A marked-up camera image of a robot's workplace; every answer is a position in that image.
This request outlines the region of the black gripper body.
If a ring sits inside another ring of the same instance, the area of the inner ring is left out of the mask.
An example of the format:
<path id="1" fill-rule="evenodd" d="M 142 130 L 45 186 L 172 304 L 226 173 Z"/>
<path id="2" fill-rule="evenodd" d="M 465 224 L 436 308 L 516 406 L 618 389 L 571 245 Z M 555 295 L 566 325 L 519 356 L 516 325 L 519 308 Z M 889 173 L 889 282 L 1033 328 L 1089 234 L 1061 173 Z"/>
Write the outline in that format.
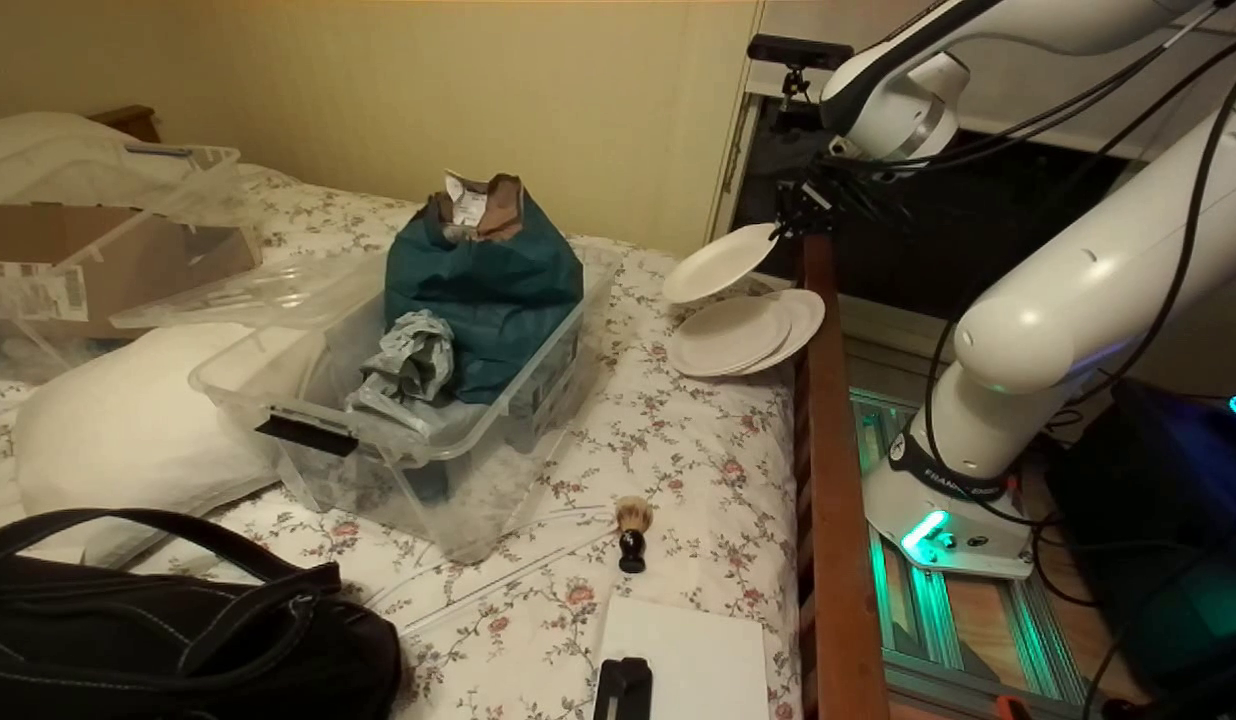
<path id="1" fill-rule="evenodd" d="M 778 186 L 778 236 L 826 236 L 839 222 L 877 216 L 871 173 L 856 165 L 810 165 Z"/>

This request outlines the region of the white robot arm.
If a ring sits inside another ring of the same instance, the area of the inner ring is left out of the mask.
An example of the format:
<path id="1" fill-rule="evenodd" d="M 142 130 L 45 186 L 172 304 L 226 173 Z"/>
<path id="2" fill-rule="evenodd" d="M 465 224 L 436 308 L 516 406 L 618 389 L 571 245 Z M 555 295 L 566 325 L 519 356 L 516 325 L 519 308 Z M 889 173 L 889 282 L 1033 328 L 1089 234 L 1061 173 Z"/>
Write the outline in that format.
<path id="1" fill-rule="evenodd" d="M 963 40 L 1061 55 L 1124 50 L 1151 66 L 1219 0 L 936 0 L 834 70 L 827 147 L 790 188 L 786 230 L 834 216 L 839 181 L 933 176 L 955 156 Z M 1061 230 L 951 325 L 951 366 L 927 383 L 891 467 L 933 483 L 990 483 L 1081 389 L 1127 371 L 1196 295 L 1236 276 L 1236 82 L 1230 97 L 1127 186 Z"/>

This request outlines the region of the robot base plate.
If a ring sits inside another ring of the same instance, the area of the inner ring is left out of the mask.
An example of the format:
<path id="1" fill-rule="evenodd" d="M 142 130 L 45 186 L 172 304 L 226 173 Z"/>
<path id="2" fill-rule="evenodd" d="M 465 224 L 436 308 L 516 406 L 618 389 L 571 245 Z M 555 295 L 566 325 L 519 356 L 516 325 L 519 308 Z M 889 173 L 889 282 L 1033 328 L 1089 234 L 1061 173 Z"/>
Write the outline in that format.
<path id="1" fill-rule="evenodd" d="M 1033 527 L 1013 500 L 955 500 L 885 461 L 866 481 L 866 516 L 915 570 L 990 580 L 1033 576 Z"/>

